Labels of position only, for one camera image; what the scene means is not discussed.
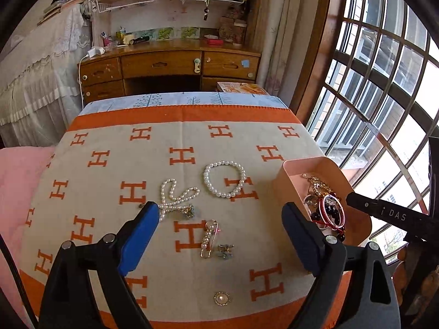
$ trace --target pink pillow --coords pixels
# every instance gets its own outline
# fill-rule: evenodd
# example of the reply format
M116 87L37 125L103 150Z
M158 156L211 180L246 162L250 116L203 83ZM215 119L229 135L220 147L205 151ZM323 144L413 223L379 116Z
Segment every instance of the pink pillow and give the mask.
M54 149L55 147L0 149L0 233L18 269L21 239L30 203ZM27 323L14 278L1 252L0 287L21 319Z

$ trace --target orange stripe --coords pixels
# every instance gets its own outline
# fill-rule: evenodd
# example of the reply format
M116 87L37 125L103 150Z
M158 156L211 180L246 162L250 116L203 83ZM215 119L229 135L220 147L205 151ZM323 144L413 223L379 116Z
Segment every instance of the orange stripe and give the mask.
M337 295L335 296L334 304L329 312L328 318L324 328L333 328L335 322L339 317L343 301L348 290L350 273L343 276ZM43 299L44 285L36 279L30 277L25 272L20 270L20 277L23 281L26 293L29 297L30 304L35 314L40 315L41 300ZM209 322L209 329L253 329L253 328L270 328L270 329L285 329L287 328L305 298L300 298L289 304L281 307L273 308L268 311L245 315L233 319L216 320ZM111 329L117 329L116 322L110 313L100 311L100 316L104 325ZM206 322L151 322L154 329L204 329Z
M22 270L20 272L21 281L25 287L26 294L28 295L30 306L32 307L35 315L40 315L41 301L43 300L44 285L38 282L35 278L32 278Z
M249 121L300 124L289 109L241 105L151 106L94 113L76 117L68 131L116 125L184 121Z

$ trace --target gold necklace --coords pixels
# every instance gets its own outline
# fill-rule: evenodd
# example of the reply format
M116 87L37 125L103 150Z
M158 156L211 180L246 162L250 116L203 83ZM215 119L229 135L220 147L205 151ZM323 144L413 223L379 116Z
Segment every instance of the gold necklace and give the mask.
M311 177L307 177L305 173L302 174L302 177L304 177L306 180L308 180L308 182L311 183L311 185L313 186L313 192L318 198L334 193L332 189L325 182L321 181L318 177L314 175Z

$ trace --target window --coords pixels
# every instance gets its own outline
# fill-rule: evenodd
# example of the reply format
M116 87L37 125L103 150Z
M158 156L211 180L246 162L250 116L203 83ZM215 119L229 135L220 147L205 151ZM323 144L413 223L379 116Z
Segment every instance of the window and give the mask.
M439 49L404 0L346 0L307 125L357 193L428 213L428 137L439 136ZM388 262L405 232L372 219Z

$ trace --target safety pin brooch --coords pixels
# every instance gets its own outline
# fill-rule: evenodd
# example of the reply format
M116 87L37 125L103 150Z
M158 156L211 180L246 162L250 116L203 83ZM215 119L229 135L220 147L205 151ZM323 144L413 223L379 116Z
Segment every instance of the safety pin brooch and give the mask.
M216 220L209 220L206 222L206 232L204 234L203 240L201 242L201 257L209 258L212 252L213 243L215 242L215 235L218 231L218 222Z

